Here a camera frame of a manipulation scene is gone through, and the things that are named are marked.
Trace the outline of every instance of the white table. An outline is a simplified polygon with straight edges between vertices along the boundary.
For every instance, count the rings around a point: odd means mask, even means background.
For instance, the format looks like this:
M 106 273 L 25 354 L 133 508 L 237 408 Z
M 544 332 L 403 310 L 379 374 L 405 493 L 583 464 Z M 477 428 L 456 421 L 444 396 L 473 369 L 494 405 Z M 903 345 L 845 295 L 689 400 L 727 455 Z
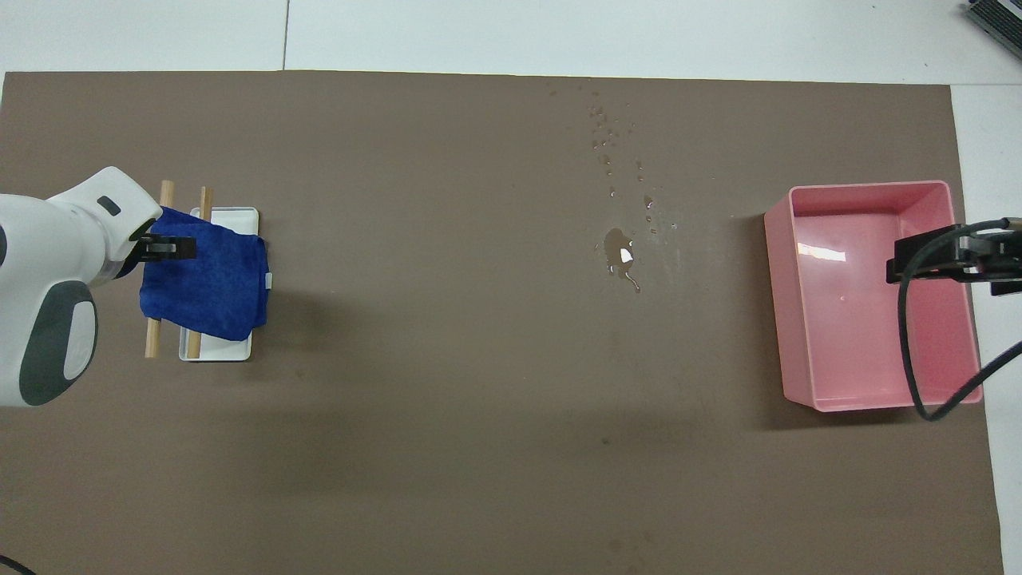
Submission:
M 949 84 L 968 219 L 1022 215 L 1022 60 L 955 0 L 0 0 L 0 71 L 281 68 Z M 988 361 L 1022 297 L 974 296 Z M 1022 364 L 986 413 L 1020 575 Z

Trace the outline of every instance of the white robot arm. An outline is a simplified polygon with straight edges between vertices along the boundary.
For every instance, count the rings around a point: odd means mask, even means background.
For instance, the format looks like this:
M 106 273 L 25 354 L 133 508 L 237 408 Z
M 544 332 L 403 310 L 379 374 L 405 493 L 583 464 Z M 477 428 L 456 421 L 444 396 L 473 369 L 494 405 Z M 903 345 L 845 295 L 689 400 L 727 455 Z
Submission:
M 89 287 L 129 271 L 160 213 L 117 167 L 45 201 L 0 194 L 0 405 L 41 405 L 85 372 L 97 333 Z

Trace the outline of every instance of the white tray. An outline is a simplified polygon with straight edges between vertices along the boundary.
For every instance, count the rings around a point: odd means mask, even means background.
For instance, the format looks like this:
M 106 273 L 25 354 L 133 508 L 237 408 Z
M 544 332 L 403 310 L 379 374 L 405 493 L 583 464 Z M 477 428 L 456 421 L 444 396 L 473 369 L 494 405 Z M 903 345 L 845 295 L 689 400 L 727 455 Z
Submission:
M 191 214 L 198 217 L 198 207 L 193 208 Z M 259 233 L 259 210 L 256 207 L 214 207 L 211 221 L 241 234 L 256 235 Z M 270 277 L 268 273 L 267 290 L 271 286 Z M 198 357 L 188 360 L 186 357 L 188 355 L 188 331 L 181 329 L 178 357 L 182 362 L 244 362 L 251 355 L 251 334 L 248 334 L 248 339 L 243 342 L 231 342 L 205 335 L 199 335 L 199 337 L 202 340 Z

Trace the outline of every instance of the wooden dowel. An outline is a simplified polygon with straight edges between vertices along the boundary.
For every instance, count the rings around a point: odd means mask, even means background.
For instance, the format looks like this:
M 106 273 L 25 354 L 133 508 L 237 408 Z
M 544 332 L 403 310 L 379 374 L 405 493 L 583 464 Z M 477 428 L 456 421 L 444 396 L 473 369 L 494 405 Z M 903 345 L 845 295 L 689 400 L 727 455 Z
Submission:
M 205 221 L 213 219 L 213 188 L 202 186 L 198 199 L 198 215 Z M 188 350 L 185 357 L 188 360 L 198 360 L 202 351 L 202 334 L 188 331 Z
M 174 206 L 174 182 L 164 180 L 159 183 L 159 204 L 166 207 Z M 159 357 L 159 328 L 158 320 L 146 319 L 145 326 L 145 357 L 152 360 Z

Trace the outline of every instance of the black cable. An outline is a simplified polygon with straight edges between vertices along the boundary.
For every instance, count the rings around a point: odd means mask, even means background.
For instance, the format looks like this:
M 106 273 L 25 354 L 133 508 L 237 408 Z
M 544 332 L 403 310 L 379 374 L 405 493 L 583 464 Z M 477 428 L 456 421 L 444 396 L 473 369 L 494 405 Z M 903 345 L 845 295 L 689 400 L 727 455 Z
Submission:
M 21 575 L 36 575 L 36 572 L 29 569 L 28 567 L 21 565 L 20 563 L 10 559 L 9 557 L 4 557 L 0 555 L 0 565 L 10 567 L 14 571 L 17 571 Z
M 901 365 L 904 368 L 904 378 L 909 382 L 909 393 L 912 394 L 912 402 L 916 405 L 916 412 L 919 413 L 919 416 L 927 422 L 936 422 L 942 419 L 948 412 L 954 410 L 956 405 L 961 403 L 963 399 L 972 393 L 973 390 L 982 385 L 982 383 L 992 376 L 997 370 L 1001 370 L 1009 362 L 1015 360 L 1019 355 L 1022 355 L 1022 342 L 1008 348 L 1004 353 L 995 357 L 993 362 L 984 366 L 982 370 L 970 378 L 965 385 L 959 388 L 959 390 L 955 392 L 943 405 L 938 408 L 936 412 L 932 414 L 928 413 L 926 411 L 926 406 L 923 405 L 923 399 L 920 397 L 919 387 L 916 385 L 916 373 L 912 369 L 912 352 L 909 350 L 909 323 L 907 320 L 908 315 L 905 313 L 905 304 L 909 300 L 909 283 L 916 275 L 916 272 L 919 270 L 923 260 L 929 257 L 944 243 L 977 231 L 1008 229 L 1013 225 L 1013 223 L 1017 223 L 1017 221 L 1013 222 L 1008 218 L 1002 218 L 1000 220 L 988 220 L 985 222 L 969 224 L 946 233 L 942 233 L 923 245 L 923 247 L 909 259 L 909 262 L 904 266 L 904 270 L 901 272 L 901 283 L 898 285 L 897 291 L 897 328 L 901 344 Z

